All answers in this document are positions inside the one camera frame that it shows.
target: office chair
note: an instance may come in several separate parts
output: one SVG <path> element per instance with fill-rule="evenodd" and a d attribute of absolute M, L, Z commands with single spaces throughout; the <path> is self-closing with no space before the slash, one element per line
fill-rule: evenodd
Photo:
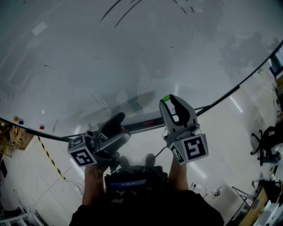
<path fill-rule="evenodd" d="M 264 133 L 260 130 L 260 139 L 254 133 L 252 134 L 258 141 L 259 146 L 255 151 L 251 152 L 251 155 L 260 150 L 260 157 L 257 159 L 260 161 L 260 166 L 264 163 L 278 163 L 281 160 L 281 154 L 278 151 L 273 154 L 272 151 L 276 146 L 283 144 L 282 133 L 283 121 L 279 122 L 275 127 L 268 127 Z"/>

